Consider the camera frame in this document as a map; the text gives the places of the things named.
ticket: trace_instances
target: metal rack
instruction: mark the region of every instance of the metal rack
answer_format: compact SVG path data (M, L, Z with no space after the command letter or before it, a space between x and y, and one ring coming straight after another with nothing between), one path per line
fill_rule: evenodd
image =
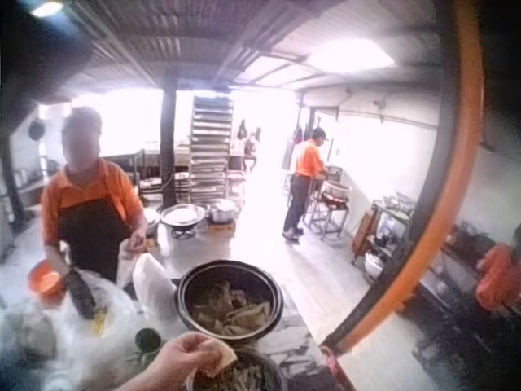
M227 97L194 97L190 137L190 202L226 194L234 103Z

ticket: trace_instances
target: black apron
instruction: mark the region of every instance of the black apron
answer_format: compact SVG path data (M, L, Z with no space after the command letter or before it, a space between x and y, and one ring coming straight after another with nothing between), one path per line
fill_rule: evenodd
M110 195L58 211L58 237L68 243L72 264L116 282L120 243L131 231Z

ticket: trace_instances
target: hand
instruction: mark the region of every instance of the hand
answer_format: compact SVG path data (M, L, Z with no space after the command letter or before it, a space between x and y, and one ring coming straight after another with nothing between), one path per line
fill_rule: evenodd
M63 283L71 293L72 303L78 313L85 319L94 319L96 301L90 292L89 285L81 278L80 274L71 269L63 277Z
M130 236L127 250L134 255L144 253L147 249L146 232L141 229L135 230Z
M208 341L204 334L189 332L167 342L147 370L120 391L180 390L191 372L214 367L221 359L221 352Z

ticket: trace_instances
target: ceiling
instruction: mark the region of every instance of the ceiling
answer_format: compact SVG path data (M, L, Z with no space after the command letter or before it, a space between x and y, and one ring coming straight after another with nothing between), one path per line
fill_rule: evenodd
M65 15L94 46L63 86L68 95L162 87L172 75L183 89L438 80L431 0L75 0ZM350 37L372 39L396 66L339 75L307 63L316 48Z

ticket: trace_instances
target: glove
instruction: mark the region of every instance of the glove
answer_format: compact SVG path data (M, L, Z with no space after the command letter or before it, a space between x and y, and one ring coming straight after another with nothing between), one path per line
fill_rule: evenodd
M96 301L90 292L89 286L81 278L80 274L71 269L63 277L63 282L71 293L72 303L76 311L85 319L94 319Z

